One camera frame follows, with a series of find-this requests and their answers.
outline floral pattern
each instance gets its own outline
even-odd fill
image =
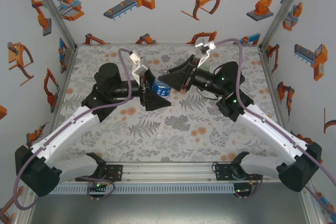
[[[126,79],[117,51],[121,46],[80,46],[63,100],[58,125],[69,118],[91,92],[93,76],[106,62],[119,66],[121,78]],[[155,76],[183,63],[191,45],[125,45],[149,62]],[[257,47],[243,47],[241,89],[273,120],[275,113],[267,88]],[[132,62],[123,53],[132,71]],[[220,46],[211,54],[211,71],[228,61],[237,61],[238,48]],[[213,95],[204,92],[204,96]],[[85,133],[62,157],[70,159],[95,152],[108,162],[205,162],[229,161],[241,151],[257,155],[272,155],[271,148],[248,129],[222,116],[216,101],[209,100],[192,87],[188,93],[172,90],[168,100],[172,106],[159,112],[146,112],[134,98],[117,107],[98,127]]]

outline metal base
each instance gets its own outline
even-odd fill
[[[116,184],[113,194],[234,194],[234,184]],[[50,194],[85,195],[87,184],[60,184]],[[92,195],[109,193],[112,186]]]
[[[249,16],[251,19],[254,19],[255,21],[259,21],[268,18],[270,16],[273,16],[273,14],[274,14],[273,12],[269,11],[267,14],[259,16],[255,15],[254,10],[252,10],[251,12],[248,12],[246,15]]]
[[[55,98],[56,98],[56,101],[55,101],[55,105],[54,106],[50,106],[50,112],[53,113],[54,109],[55,109],[55,106],[56,106],[56,102],[57,102],[57,97],[58,97],[58,93],[55,93],[54,94]]]
[[[49,22],[49,27],[47,30],[43,30],[43,36],[47,36],[48,34],[51,34],[51,18],[48,18],[48,22]]]

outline white wall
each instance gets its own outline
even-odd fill
[[[295,89],[292,111],[289,121],[290,129],[296,134],[310,137],[322,146],[323,165],[336,176],[335,162],[335,126],[323,133],[323,108],[327,109],[327,121],[336,119],[336,5],[335,0],[295,0],[294,4],[303,3],[302,14],[292,31],[280,27],[271,45],[279,44],[278,69],[273,73],[275,83],[283,81],[285,85]],[[309,63],[301,61],[294,54],[294,45],[299,44],[315,51],[320,44],[328,50],[328,61],[324,64],[324,76],[315,81],[313,68]],[[285,99],[282,102],[284,114]],[[317,189],[326,198],[336,204],[334,185],[320,170],[314,175],[313,181]]]
[[[37,12],[32,8],[31,0],[1,0],[1,63],[0,63],[0,105],[7,109],[7,115],[0,120],[0,171],[1,190],[0,207],[13,195],[13,183],[16,177],[14,152],[26,144],[26,134],[33,132],[46,121],[50,123],[44,129],[48,134],[54,114],[50,113],[47,96],[43,90],[43,82],[49,68],[59,85],[65,80],[66,72],[60,73],[58,55],[59,38],[62,37],[55,22],[52,21],[52,32],[43,37],[42,27],[37,21]],[[48,10],[41,7],[47,18]],[[34,77],[20,87],[26,79],[23,73],[14,68],[8,68],[14,63],[8,63],[8,42],[21,42],[25,45],[34,63],[26,70]],[[24,62],[28,56],[23,54]],[[49,90],[56,92],[55,85],[50,81]]]
[[[104,17],[103,13],[124,0],[80,1],[84,16],[72,22],[65,20],[76,43],[83,43],[87,33],[112,43],[135,43],[146,33],[158,43],[185,43],[194,34],[215,30],[218,32],[217,39],[242,38],[256,33],[263,36],[275,17],[256,22],[246,16],[247,12],[255,9],[259,0],[220,0],[219,8],[213,15],[199,10],[200,21],[196,21],[181,12],[192,13],[194,0],[155,0],[156,8],[153,10],[139,7],[113,20]],[[270,10],[276,14],[280,5],[280,0],[274,0]]]

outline black joint housing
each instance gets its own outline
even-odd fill
[[[23,145],[15,151],[16,174],[32,155],[31,150]],[[50,168],[42,159],[34,157],[22,173],[21,180],[39,197],[43,197],[58,185],[61,173],[61,170]]]
[[[316,159],[316,161],[321,161],[322,148],[317,143],[311,143],[307,147],[306,152]],[[296,161],[291,165],[283,163],[277,167],[281,182],[289,189],[297,192],[302,191],[318,169],[319,167],[305,154],[296,158]]]
[[[253,100],[239,90],[241,101],[243,102],[245,107],[248,107],[250,104],[254,104]],[[230,118],[232,121],[236,122],[239,115],[244,114],[244,109],[240,106],[237,94],[234,92],[228,98],[223,97],[219,102],[216,103],[219,111],[223,114],[223,116]]]
[[[181,91],[190,77],[192,70],[196,68],[198,61],[199,60],[195,59],[194,55],[191,55],[186,62],[175,68],[169,69],[167,74],[159,76],[158,79],[159,81],[168,84],[173,89]]]

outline purple cable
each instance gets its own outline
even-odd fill
[[[243,48],[241,46],[241,43],[238,39],[225,39],[219,42],[215,43],[215,46],[226,43],[226,42],[230,42],[230,41],[234,41],[235,43],[238,44],[238,48],[239,48],[239,61],[238,61],[238,73],[237,73],[237,80],[236,80],[236,94],[237,94],[237,100],[239,102],[239,105],[246,110],[248,113],[256,116],[257,118],[263,120],[265,119],[266,123],[271,126],[274,130],[276,130],[277,132],[279,132],[284,138],[286,138],[294,147],[296,147],[299,151],[301,151],[302,153],[305,154],[305,156],[307,156],[310,160],[312,160],[326,175],[327,177],[333,182],[333,184],[336,186],[336,179],[330,174],[329,171],[327,171],[327,169],[321,165],[315,158],[313,158],[308,152],[306,152],[303,148],[301,148],[299,145],[297,145],[295,143],[294,140],[292,140],[287,134],[285,134],[284,132],[282,132],[281,130],[279,130],[275,125],[273,125],[271,122],[269,122],[266,118],[262,117],[261,115],[258,115],[257,113],[249,110],[248,108],[245,107],[245,105],[242,103],[242,100],[240,99],[240,93],[239,93],[239,84],[240,84],[240,75],[242,73],[242,66],[243,66]],[[317,196],[312,193],[312,191],[310,189],[307,189],[307,191],[316,199]],[[328,212],[332,215],[336,216],[336,212],[333,212],[331,210],[328,209]]]
[[[113,182],[111,182],[111,181],[109,181],[109,180],[107,180],[107,179],[99,179],[99,178],[88,178],[88,177],[79,177],[79,178],[81,178],[81,179],[85,179],[85,180],[89,180],[89,181],[95,181],[95,182],[106,182],[106,183],[109,183],[109,184],[111,184],[112,186],[113,186],[113,189],[109,192],[109,193],[107,193],[107,194],[105,194],[104,196],[102,196],[102,197],[99,197],[99,199],[104,199],[104,198],[107,198],[107,197],[109,197],[116,189],[116,185],[113,183]],[[86,195],[87,196],[89,196],[89,197],[91,197],[91,195],[90,195],[90,189],[92,189],[92,188],[95,188],[96,186],[89,186],[88,187],[88,189],[87,189],[87,191],[86,191]]]
[[[89,109],[87,111],[84,111],[83,113],[81,113],[80,115],[78,115],[77,117],[74,118],[74,120],[78,120],[80,119],[82,116],[92,112],[92,111],[95,111],[95,110],[100,110],[100,109],[105,109],[105,108],[111,108],[111,107],[116,107],[116,106],[119,106],[119,105],[123,105],[125,103],[127,103],[130,99],[131,99],[131,95],[132,95],[132,84],[131,84],[131,77],[130,75],[128,74],[128,71],[127,71],[127,66],[124,62],[124,60],[122,59],[122,55],[121,55],[121,52],[127,52],[129,54],[132,53],[132,51],[129,51],[127,49],[124,49],[124,48],[120,48],[118,50],[118,56],[119,56],[119,59],[121,61],[121,64],[122,64],[122,68],[124,69],[125,71],[125,74],[126,74],[126,79],[127,79],[127,85],[128,85],[128,95],[127,95],[127,98],[121,102],[118,102],[118,103],[113,103],[113,104],[107,104],[107,105],[102,105],[102,106],[97,106],[95,108],[92,108],[92,109]],[[64,125],[59,131],[57,131],[53,136],[50,137],[50,139],[48,141],[46,141],[44,143],[44,147],[46,147],[52,140],[54,140],[60,133],[62,133],[67,127],[69,127],[70,125],[72,125],[71,122],[68,122],[66,125]],[[16,205],[16,207],[19,209],[19,210],[28,210],[30,209],[31,207],[33,207],[37,200],[39,199],[38,197],[36,197],[36,199],[34,200],[34,202],[32,204],[30,204],[29,206],[27,207],[23,207],[18,199],[17,199],[17,187],[18,187],[18,184],[19,184],[19,181],[20,181],[20,178],[22,176],[22,173],[24,172],[24,170],[27,168],[27,166],[29,165],[29,163],[43,150],[43,148],[39,148],[28,160],[27,162],[22,166],[22,168],[20,169],[20,171],[18,172],[17,174],[17,177],[15,179],[15,182],[14,182],[14,188],[13,188],[13,199],[14,199],[14,203]]]
[[[312,191],[310,190],[310,188],[308,186],[305,186],[305,189],[311,194],[311,196],[313,196],[315,198],[315,200],[318,201],[318,203],[320,203],[320,205],[328,212],[330,213],[331,215],[334,215],[336,216],[336,212],[330,210],[323,202],[322,200],[319,199],[319,197],[317,197],[317,195]]]

